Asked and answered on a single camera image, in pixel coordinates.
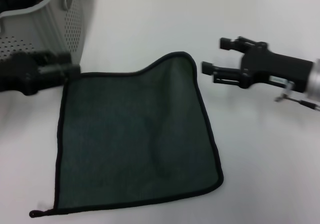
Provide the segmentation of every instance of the robotic arm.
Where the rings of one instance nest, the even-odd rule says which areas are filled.
[[[16,90],[34,95],[80,77],[80,66],[73,65],[70,54],[17,53],[0,62],[0,92]]]
[[[221,68],[202,62],[202,73],[213,76],[214,83],[237,85],[247,89],[255,83],[284,88],[276,101],[288,99],[320,111],[320,106],[290,98],[291,91],[306,93],[307,98],[320,101],[320,61],[313,63],[271,52],[265,42],[243,37],[235,41],[221,38],[220,48],[244,53],[240,69]]]

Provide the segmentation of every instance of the sticker label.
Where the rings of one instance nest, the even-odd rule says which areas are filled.
[[[279,78],[279,77],[276,77],[276,76],[270,76],[269,80],[272,81],[272,82],[283,84],[283,85],[286,85],[288,83],[288,80],[283,79],[283,78]]]

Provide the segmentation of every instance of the white tabletop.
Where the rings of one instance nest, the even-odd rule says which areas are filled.
[[[218,146],[224,183],[199,197],[31,219],[53,206],[62,88],[0,94],[0,223],[320,223],[320,113],[275,103],[281,90],[213,84],[200,63],[239,66],[219,38],[265,41],[276,53],[320,58],[320,0],[83,0],[83,72],[131,72],[185,51]]]

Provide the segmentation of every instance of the silver metal cylinder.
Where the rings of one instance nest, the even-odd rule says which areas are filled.
[[[320,101],[320,60],[317,60],[311,70],[306,88],[308,99]]]

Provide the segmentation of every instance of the gray plastic basket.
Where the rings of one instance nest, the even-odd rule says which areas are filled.
[[[84,44],[80,0],[43,0],[27,9],[0,14],[0,61],[13,53],[70,52],[79,64]]]

